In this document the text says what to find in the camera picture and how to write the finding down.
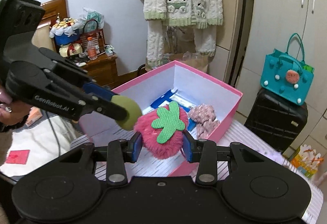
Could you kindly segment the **person's left hand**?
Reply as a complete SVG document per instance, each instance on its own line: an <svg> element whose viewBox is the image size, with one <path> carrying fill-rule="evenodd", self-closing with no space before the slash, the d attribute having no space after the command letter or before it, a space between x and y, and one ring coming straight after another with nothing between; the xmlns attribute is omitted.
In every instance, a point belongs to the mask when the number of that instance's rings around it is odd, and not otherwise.
<svg viewBox="0 0 327 224"><path fill-rule="evenodd" d="M31 108L31 105L20 100L13 101L1 86L1 133L24 126Z"/></svg>

